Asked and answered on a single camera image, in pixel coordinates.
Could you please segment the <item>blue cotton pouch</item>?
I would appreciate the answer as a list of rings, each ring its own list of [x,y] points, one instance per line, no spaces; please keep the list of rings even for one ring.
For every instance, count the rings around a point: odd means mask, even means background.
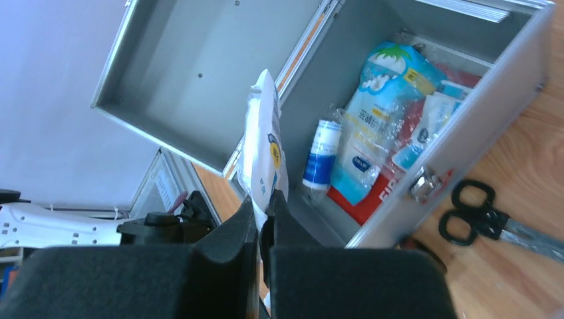
[[[369,193],[404,125],[411,103],[447,76],[413,46],[380,43],[362,67],[341,117],[343,134],[331,185],[351,205]]]

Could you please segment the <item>black handled scissors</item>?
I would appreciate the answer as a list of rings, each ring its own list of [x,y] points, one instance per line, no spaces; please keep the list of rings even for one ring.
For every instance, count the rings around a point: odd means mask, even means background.
[[[486,198],[479,205],[470,205],[462,201],[465,188],[476,188],[485,193]],[[459,181],[451,192],[453,208],[441,216],[438,231],[441,237],[457,246],[467,247],[479,237],[494,241],[505,241],[522,247],[549,259],[563,262],[563,241],[511,218],[507,213],[494,207],[496,193],[492,186],[476,179]],[[451,218],[465,222],[470,228],[465,237],[457,237],[448,231]]]

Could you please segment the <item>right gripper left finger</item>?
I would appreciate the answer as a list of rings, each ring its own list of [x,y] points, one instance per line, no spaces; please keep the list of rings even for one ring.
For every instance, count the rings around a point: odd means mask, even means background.
[[[1,299],[1,317],[256,318],[257,235],[246,199],[193,244],[41,249]]]

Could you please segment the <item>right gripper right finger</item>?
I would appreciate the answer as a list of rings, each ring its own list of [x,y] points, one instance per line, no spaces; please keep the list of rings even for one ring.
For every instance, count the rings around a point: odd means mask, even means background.
[[[446,265],[406,237],[393,248],[326,247],[275,190],[260,232],[273,318],[455,318]]]

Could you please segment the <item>white gauze packet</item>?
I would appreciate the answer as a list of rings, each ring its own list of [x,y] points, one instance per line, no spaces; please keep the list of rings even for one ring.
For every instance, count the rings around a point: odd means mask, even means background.
[[[289,180],[280,132],[281,107],[275,82],[267,69],[251,86],[237,179],[250,196],[255,223],[262,230],[267,207],[278,189],[288,198]]]

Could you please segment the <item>grey metal case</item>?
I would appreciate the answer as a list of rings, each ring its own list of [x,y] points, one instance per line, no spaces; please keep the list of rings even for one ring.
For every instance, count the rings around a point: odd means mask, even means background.
[[[292,214],[325,245],[389,247],[419,227],[537,96],[549,71],[552,1],[130,1],[92,107],[227,176],[246,99],[270,70]],[[480,77],[461,108],[363,225],[297,193],[317,120],[352,97],[369,52],[422,43]]]

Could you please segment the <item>blue white small bottle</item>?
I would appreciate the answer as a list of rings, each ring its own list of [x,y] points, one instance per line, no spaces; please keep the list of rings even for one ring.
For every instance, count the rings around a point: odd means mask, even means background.
[[[304,186],[325,193],[329,190],[342,131],[337,121],[319,120],[305,165]]]

